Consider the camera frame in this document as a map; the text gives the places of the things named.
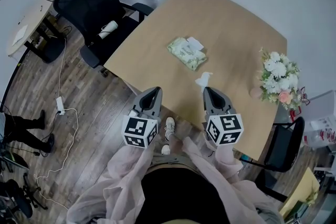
white sneaker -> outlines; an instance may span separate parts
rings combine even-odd
[[[166,130],[165,135],[166,141],[169,142],[169,136],[174,134],[175,131],[175,121],[172,117],[168,117],[166,119],[166,127],[164,129]]]
[[[161,149],[162,155],[169,155],[170,154],[170,148],[169,145],[164,145]]]

black pants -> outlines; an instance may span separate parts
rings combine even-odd
[[[6,116],[4,143],[19,141],[44,152],[50,151],[50,146],[29,133],[27,129],[40,129],[43,124],[40,120],[25,120],[18,116]]]

chair armrest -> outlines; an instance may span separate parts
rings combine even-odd
[[[100,65],[100,60],[93,52],[88,48],[88,46],[84,45],[80,49],[80,55],[82,56],[83,60],[92,68],[96,68]]]
[[[135,3],[135,4],[132,5],[132,7],[135,8],[136,11],[138,11],[140,13],[143,13],[146,16],[150,15],[150,13],[154,10],[150,6],[147,6],[147,5],[142,4],[142,3]]]
[[[142,3],[135,3],[132,6],[127,5],[125,3],[121,3],[121,5],[125,8],[133,10],[135,12],[139,12],[139,22],[141,23],[145,19],[145,15],[148,16],[154,10],[150,6],[147,6]]]

white power strip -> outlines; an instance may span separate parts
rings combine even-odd
[[[60,115],[64,115],[65,114],[65,110],[64,110],[64,105],[63,105],[63,100],[62,97],[58,97],[56,98],[56,103],[57,103],[57,109],[58,111],[60,111]]]

person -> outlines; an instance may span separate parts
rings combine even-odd
[[[255,183],[239,180],[242,163],[233,147],[219,146],[210,163],[189,137],[175,135],[166,120],[169,155],[124,146],[102,178],[69,208],[67,224],[267,223],[283,224],[271,200]]]
[[[3,144],[19,141],[26,145],[50,153],[55,142],[55,137],[50,134],[46,142],[31,134],[27,129],[45,129],[45,111],[41,110],[40,117],[35,120],[26,120],[20,116],[0,113],[0,142]]]

